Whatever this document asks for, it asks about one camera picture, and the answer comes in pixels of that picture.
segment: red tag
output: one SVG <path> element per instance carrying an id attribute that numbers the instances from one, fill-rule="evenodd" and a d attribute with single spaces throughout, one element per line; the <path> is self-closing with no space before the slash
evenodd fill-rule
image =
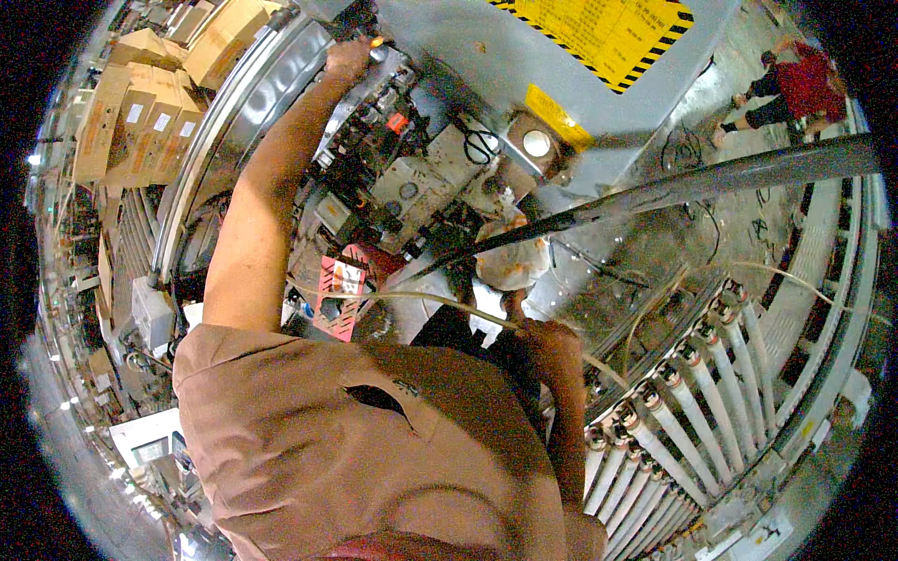
<path id="1" fill-rule="evenodd" d="M 394 113 L 387 121 L 387 128 L 396 133 L 402 134 L 402 129 L 409 124 L 409 120 L 401 113 Z"/>

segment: plastic bag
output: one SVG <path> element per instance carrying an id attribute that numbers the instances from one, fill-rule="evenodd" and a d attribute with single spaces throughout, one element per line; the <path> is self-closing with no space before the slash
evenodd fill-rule
<path id="1" fill-rule="evenodd" d="M 503 219 L 484 224 L 477 232 L 477 241 L 527 224 L 527 218 L 513 206 L 507 191 L 501 196 Z M 545 275 L 551 265 L 549 243 L 544 238 L 520 241 L 477 255 L 477 276 L 496 290 L 509 291 L 526 288 Z"/>

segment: black and yellow striped border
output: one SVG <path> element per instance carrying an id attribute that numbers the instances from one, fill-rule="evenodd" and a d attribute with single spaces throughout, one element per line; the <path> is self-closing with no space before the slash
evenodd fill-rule
<path id="1" fill-rule="evenodd" d="M 672 4 L 680 4 L 675 0 L 667 1 L 671 2 Z M 514 2 L 509 2 L 508 0 L 487 0 L 487 3 L 492 4 L 497 9 L 502 10 L 503 12 L 511 13 L 515 18 L 526 23 L 533 29 L 537 30 L 539 33 L 542 33 L 546 38 L 551 39 L 552 42 L 554 42 L 556 45 L 565 49 L 570 54 L 570 56 L 580 61 L 580 64 L 585 66 L 586 69 L 592 72 L 599 80 L 602 80 L 602 82 L 607 85 L 612 92 L 615 92 L 619 95 L 626 92 L 627 89 L 631 85 L 633 85 L 639 79 L 639 77 L 648 70 L 650 66 L 657 62 L 658 58 L 660 58 L 665 52 L 667 52 L 671 45 L 673 45 L 680 37 L 682 37 L 682 35 L 686 31 L 688 31 L 694 23 L 690 9 L 687 6 L 680 4 L 680 11 L 677 13 L 677 15 L 679 16 L 677 22 L 674 25 L 671 25 L 670 29 L 665 32 L 665 34 L 661 37 L 661 39 L 658 40 L 654 47 L 652 47 L 646 53 L 646 55 L 642 57 L 642 60 L 640 60 L 633 66 L 626 77 L 624 77 L 620 82 L 614 84 L 611 83 L 607 78 L 602 76 L 600 71 L 597 70 L 595 66 L 588 64 L 583 57 L 574 52 L 574 50 L 566 45 L 561 39 L 552 35 L 549 30 L 542 28 L 539 24 L 531 21 L 528 18 L 517 15 Z"/>

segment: yellow warning sign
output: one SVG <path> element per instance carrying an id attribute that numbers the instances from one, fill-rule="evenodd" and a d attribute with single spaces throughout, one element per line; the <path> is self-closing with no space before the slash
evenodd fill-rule
<path id="1" fill-rule="evenodd" d="M 624 93 L 692 26 L 672 0 L 488 0 L 579 60 Z"/>
<path id="2" fill-rule="evenodd" d="M 574 150 L 583 152 L 595 144 L 595 138 L 583 127 L 580 127 L 563 107 L 549 97 L 549 94 L 536 87 L 535 84 L 530 84 L 527 88 L 527 97 L 524 102 L 537 117 L 546 121 L 546 124 L 555 129 L 555 132 L 561 135 L 565 142 L 573 146 Z"/>

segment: brown shirt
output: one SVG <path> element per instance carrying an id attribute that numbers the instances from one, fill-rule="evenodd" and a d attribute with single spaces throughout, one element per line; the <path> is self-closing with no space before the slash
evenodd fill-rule
<path id="1" fill-rule="evenodd" d="M 362 386 L 404 415 L 347 392 Z M 549 458 L 491 364 L 200 325 L 178 349 L 174 389 L 216 523 L 241 559 L 321 554 L 379 530 L 567 558 Z"/>

